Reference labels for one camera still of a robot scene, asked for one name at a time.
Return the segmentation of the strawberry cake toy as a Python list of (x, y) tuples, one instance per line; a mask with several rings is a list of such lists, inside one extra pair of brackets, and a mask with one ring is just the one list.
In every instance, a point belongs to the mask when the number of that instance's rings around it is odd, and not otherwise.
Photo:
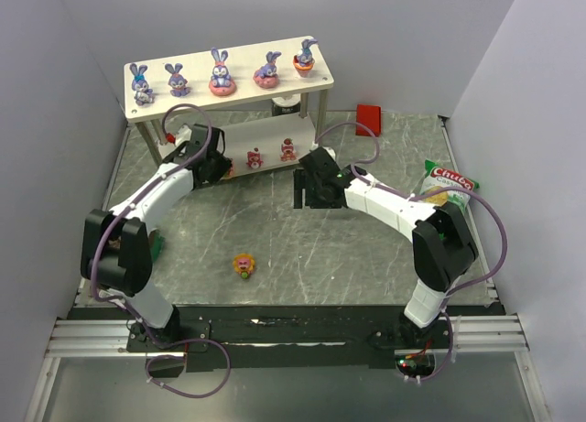
[(294, 161), (297, 159), (295, 146), (291, 138), (286, 138), (281, 144), (281, 155), (280, 159), (282, 162)]

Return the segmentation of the pink strawberry bear toy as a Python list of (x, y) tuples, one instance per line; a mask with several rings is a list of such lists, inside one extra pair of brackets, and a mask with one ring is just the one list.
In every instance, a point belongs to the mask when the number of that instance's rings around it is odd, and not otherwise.
[(223, 174), (222, 178), (223, 179), (231, 179), (233, 177), (233, 175), (234, 175), (234, 164), (231, 163), (230, 167)]

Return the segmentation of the small purple bunny toy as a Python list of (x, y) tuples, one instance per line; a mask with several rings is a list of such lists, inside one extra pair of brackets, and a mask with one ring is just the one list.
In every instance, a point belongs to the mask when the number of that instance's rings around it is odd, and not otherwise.
[(129, 70), (133, 76), (131, 88), (134, 92), (134, 101), (138, 106), (151, 104), (155, 101), (155, 95), (146, 80), (145, 73), (147, 65), (136, 65), (131, 63)]

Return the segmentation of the purple bunny with red bow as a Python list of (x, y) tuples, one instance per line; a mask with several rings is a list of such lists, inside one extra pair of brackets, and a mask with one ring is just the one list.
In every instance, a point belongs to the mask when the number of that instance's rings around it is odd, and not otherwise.
[(166, 63), (165, 70), (170, 74), (168, 86), (174, 97), (184, 97), (190, 93), (189, 81), (181, 74), (183, 65), (181, 63)]

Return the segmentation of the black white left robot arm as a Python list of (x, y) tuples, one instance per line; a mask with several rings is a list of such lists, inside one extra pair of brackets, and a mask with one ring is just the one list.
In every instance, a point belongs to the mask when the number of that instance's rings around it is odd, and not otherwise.
[(193, 190), (220, 181), (231, 169), (224, 155), (225, 132), (196, 124), (154, 175), (132, 196), (109, 211), (93, 210), (85, 219), (81, 276), (94, 299), (129, 311), (159, 347), (179, 339), (180, 317), (150, 280), (150, 236), (158, 222)]

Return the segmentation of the pink white roll cake toy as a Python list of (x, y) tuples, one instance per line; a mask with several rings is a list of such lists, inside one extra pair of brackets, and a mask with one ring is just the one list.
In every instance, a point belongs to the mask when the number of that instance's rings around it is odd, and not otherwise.
[(247, 152), (246, 165), (250, 169), (259, 169), (262, 167), (263, 159), (262, 159), (261, 153), (257, 147), (255, 147), (251, 151)]

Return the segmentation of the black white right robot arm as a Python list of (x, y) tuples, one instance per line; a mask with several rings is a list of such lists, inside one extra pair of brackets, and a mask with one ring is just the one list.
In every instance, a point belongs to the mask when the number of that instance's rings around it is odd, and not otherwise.
[(340, 168), (323, 147), (299, 161), (294, 171), (294, 207), (346, 208), (367, 214), (407, 238), (418, 281), (404, 309), (412, 326), (425, 329), (440, 314), (449, 291), (478, 257), (461, 209), (413, 201), (383, 189), (362, 168)]

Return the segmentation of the orange sunflower toy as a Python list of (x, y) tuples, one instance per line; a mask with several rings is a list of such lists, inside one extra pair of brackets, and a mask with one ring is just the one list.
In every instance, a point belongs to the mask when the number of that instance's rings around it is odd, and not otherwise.
[(255, 259), (251, 254), (238, 254), (233, 259), (234, 271), (242, 279), (248, 279), (255, 271)]

